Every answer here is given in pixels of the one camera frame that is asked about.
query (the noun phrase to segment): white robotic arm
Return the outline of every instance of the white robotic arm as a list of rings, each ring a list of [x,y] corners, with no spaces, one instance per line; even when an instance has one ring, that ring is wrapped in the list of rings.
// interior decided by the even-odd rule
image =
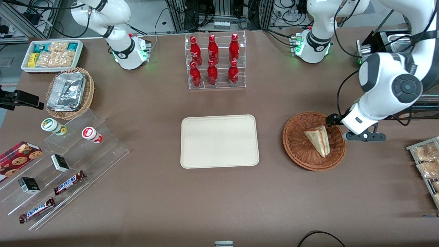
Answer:
[[[313,28],[297,33],[295,38],[295,56],[308,63],[318,63],[327,54],[329,43],[334,35],[334,14],[339,9],[341,0],[308,0],[307,11],[314,18]],[[337,14],[337,17],[347,17],[363,13],[369,5],[369,0],[349,0]]]
[[[116,62],[124,69],[135,69],[149,60],[145,40],[131,37],[122,26],[130,21],[131,10],[124,0],[82,0],[71,9],[73,19],[101,35],[113,50]]]
[[[434,0],[380,2],[407,17],[412,25],[412,37],[425,29],[437,30]],[[415,43],[412,53],[374,53],[368,57],[359,70],[364,95],[353,104],[341,122],[359,135],[379,120],[414,104],[424,87],[429,87],[438,78],[437,42],[437,38],[425,39]]]

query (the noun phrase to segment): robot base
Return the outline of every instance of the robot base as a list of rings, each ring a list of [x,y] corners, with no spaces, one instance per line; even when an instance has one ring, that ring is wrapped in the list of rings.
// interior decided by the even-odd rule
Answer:
[[[114,52],[116,62],[124,69],[135,69],[140,65],[149,62],[151,55],[151,43],[139,37],[131,37],[134,40],[134,50],[128,55],[127,58],[118,58]]]
[[[331,44],[328,44],[328,47],[325,51],[315,51],[314,48],[309,45],[308,41],[306,40],[306,36],[308,33],[309,30],[305,30],[302,33],[297,33],[296,36],[290,38],[290,44],[297,46],[291,47],[291,54],[293,56],[300,57],[307,63],[318,63],[322,61],[323,58],[328,54]]]

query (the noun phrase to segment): aluminum foil container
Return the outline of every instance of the aluminum foil container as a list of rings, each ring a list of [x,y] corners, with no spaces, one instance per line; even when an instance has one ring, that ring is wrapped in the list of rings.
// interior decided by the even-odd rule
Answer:
[[[46,107],[53,111],[78,111],[81,108],[87,77],[81,72],[56,77]]]

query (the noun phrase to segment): white container with green lid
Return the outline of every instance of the white container with green lid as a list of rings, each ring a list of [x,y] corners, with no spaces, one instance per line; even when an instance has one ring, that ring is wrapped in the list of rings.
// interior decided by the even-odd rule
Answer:
[[[67,133],[66,126],[58,123],[53,118],[46,118],[41,123],[41,129],[50,133],[55,133],[55,135],[64,135],[65,133]]]

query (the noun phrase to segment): acrylic display stand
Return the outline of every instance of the acrylic display stand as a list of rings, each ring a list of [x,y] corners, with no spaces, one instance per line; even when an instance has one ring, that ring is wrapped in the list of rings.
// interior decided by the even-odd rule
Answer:
[[[239,69],[238,74],[238,84],[234,87],[229,85],[229,46],[232,41],[232,34],[236,33],[238,35],[239,43],[239,59],[237,60],[237,67]],[[246,77],[246,41],[245,32],[221,32],[214,33],[216,43],[219,49],[219,63],[216,65],[218,69],[218,83],[213,86],[208,81],[207,68],[209,67],[209,54],[207,47],[209,46],[209,35],[205,33],[193,33],[186,34],[184,42],[184,51],[186,54],[186,69],[187,69],[187,81],[189,89],[202,90],[202,89],[231,89],[231,88],[243,88],[247,85]],[[191,75],[189,70],[191,69],[189,63],[192,61],[191,57],[191,43],[189,38],[195,36],[197,38],[197,43],[201,48],[201,58],[203,59],[203,64],[198,66],[201,73],[201,87],[194,87],[191,81]]]
[[[82,138],[81,132],[87,126],[94,127],[99,134],[103,135],[104,140],[96,144]],[[26,214],[51,197],[54,198],[56,207],[45,210],[23,224],[29,230],[37,230],[44,225],[129,152],[105,126],[104,119],[90,109],[70,120],[66,127],[65,135],[52,134],[39,144],[43,155],[1,184],[1,207],[8,212],[9,216],[17,219],[17,224],[19,224],[18,219],[21,214]],[[70,170],[57,171],[50,158],[53,154],[64,156]],[[53,189],[80,170],[83,170],[86,177],[55,196]],[[21,177],[35,178],[41,191],[37,194],[23,193],[18,184],[18,179]]]

